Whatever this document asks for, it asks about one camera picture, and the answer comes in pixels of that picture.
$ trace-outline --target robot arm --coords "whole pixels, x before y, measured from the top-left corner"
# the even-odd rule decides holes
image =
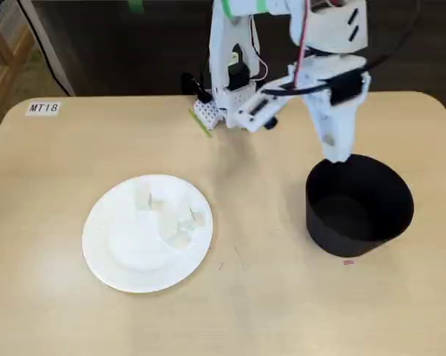
[[[251,80],[260,70],[259,41],[252,18],[258,13],[290,15],[290,36],[301,47],[297,63],[288,66],[288,75],[269,82],[256,91]],[[232,85],[228,65],[233,48],[239,45],[249,78]],[[213,102],[197,102],[198,116],[212,129],[225,120],[228,127],[255,132],[273,122],[277,112],[295,96],[278,95],[287,89],[312,88],[356,70],[366,60],[348,53],[367,46],[365,0],[345,0],[343,6],[312,10],[310,0],[215,0],[210,38],[210,71]],[[304,58],[306,48],[323,56]],[[355,139],[355,115],[366,99],[368,73],[354,76],[342,85],[300,95],[309,108],[324,155],[332,162],[344,162]]]

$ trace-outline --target red wire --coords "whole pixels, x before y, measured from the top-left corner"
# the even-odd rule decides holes
[[[300,69],[302,68],[302,61],[304,60],[304,54],[305,54],[305,33],[306,33],[306,19],[308,18],[309,13],[309,0],[305,0],[305,11],[304,11],[304,24],[302,26],[302,33],[300,36],[300,52],[298,53],[298,62],[297,62],[297,69],[295,71],[294,76],[294,83],[295,86],[297,86],[297,78],[298,74],[300,72]]]

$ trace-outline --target dark floor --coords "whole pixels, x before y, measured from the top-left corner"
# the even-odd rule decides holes
[[[133,13],[126,1],[33,1],[78,95],[180,93],[180,74],[204,62],[209,0],[144,1]],[[414,0],[370,0],[368,59],[404,31]],[[372,72],[372,90],[417,90],[446,106],[446,0],[422,0],[411,40]],[[297,48],[288,18],[257,16],[270,77],[281,76]]]

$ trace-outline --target beige tabletop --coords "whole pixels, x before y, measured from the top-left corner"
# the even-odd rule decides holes
[[[356,152],[396,169],[416,213],[354,259],[307,236],[304,184],[322,158],[304,105],[273,131],[208,138],[188,97],[71,98],[57,117],[14,107],[0,128],[0,356],[446,356],[446,110],[373,93]],[[175,287],[124,294],[82,256],[111,187],[143,174],[194,183],[213,208],[202,265]]]

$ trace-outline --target black container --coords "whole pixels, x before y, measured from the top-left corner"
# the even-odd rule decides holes
[[[324,160],[307,178],[306,226],[330,254],[361,256],[402,234],[413,215],[413,196],[404,180],[373,158]]]

